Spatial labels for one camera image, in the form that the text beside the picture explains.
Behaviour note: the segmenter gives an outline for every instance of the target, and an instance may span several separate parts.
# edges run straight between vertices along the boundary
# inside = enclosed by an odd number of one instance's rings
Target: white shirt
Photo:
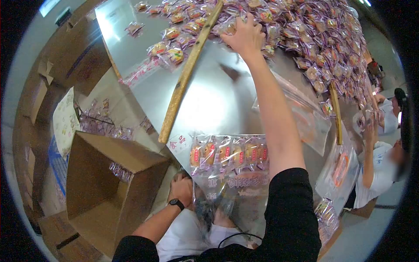
[[[384,113],[384,128],[378,126],[378,135],[394,133],[398,127],[398,118],[393,113],[393,104],[390,100],[386,99],[378,108]]]
[[[372,179],[370,188],[364,187],[362,182],[364,164],[361,165],[361,171],[355,186],[357,197],[355,198],[354,208],[362,208],[371,199],[387,191],[393,184],[393,177],[397,171],[397,166],[389,159],[391,148],[392,145],[384,142],[375,143],[372,153],[374,178]]]

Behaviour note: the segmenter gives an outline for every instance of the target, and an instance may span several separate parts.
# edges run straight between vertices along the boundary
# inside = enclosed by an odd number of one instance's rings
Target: human hand
[[[265,40],[265,33],[261,32],[262,25],[253,25],[253,15],[247,13],[247,22],[244,23],[240,17],[236,17],[237,31],[233,36],[222,34],[221,39],[231,46],[234,51],[245,60],[261,54],[262,44]]]
[[[192,203],[192,180],[190,178],[180,178],[172,180],[171,198],[179,199],[184,207],[188,207]]]

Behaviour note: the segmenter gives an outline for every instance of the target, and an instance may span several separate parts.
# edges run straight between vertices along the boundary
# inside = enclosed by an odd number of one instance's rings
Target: black sleeve
[[[321,248],[308,173],[291,168],[269,185],[265,237],[256,253],[270,261],[316,261]]]
[[[142,236],[126,236],[118,244],[112,262],[159,261],[156,245]]]

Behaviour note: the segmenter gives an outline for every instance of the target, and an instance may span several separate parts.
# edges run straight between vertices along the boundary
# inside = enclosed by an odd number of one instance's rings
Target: black shirt
[[[321,248],[313,191],[308,173],[292,168],[278,173],[269,184],[265,211],[266,229],[262,244],[248,249],[239,244],[213,248],[185,261],[316,261]],[[112,261],[159,261],[155,244],[141,236],[126,236],[116,248]]]

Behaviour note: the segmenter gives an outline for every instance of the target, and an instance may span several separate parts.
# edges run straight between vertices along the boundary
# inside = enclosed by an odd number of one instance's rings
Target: wooden slat
[[[166,116],[163,121],[163,126],[161,127],[160,135],[158,141],[160,143],[166,144],[169,140],[170,132],[172,131],[173,123],[175,121],[176,115],[178,113],[182,98],[186,91],[186,86],[188,85],[189,77],[192,74],[192,70],[195,66],[196,61],[198,60],[199,54],[201,53],[202,48],[204,47],[205,41],[211,31],[211,28],[214,26],[215,22],[218,19],[218,16],[222,10],[223,3],[218,1],[215,6],[214,12],[208,18],[204,27],[201,30],[201,33],[198,36],[198,39],[189,55],[189,58],[185,64],[185,67],[182,70],[182,73],[179,77],[179,80],[176,84],[175,90],[173,91],[172,98],[170,100],[169,107],[166,112]]]
[[[330,96],[332,99],[332,107],[336,114],[336,143],[338,145],[342,144],[342,118],[340,115],[338,94],[336,92],[335,83],[332,81],[329,85]]]

